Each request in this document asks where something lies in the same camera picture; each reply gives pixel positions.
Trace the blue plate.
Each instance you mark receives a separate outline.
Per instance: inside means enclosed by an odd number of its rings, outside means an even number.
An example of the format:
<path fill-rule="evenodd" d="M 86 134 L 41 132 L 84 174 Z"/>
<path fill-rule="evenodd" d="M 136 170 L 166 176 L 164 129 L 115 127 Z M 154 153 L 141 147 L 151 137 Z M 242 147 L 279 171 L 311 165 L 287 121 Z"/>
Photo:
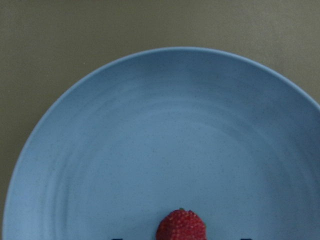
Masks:
<path fill-rule="evenodd" d="M 320 237 L 320 107 L 279 73 L 196 47 L 90 73 L 26 141 L 5 240 L 153 240 L 184 208 L 210 240 Z"/>

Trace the red strawberry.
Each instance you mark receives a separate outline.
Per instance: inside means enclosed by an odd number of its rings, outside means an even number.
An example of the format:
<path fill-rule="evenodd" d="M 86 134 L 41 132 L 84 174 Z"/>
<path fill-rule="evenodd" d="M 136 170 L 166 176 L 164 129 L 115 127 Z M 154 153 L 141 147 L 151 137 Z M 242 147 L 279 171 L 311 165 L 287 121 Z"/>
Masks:
<path fill-rule="evenodd" d="M 156 240 L 207 240 L 207 228 L 203 220 L 192 210 L 176 209 L 159 223 Z"/>

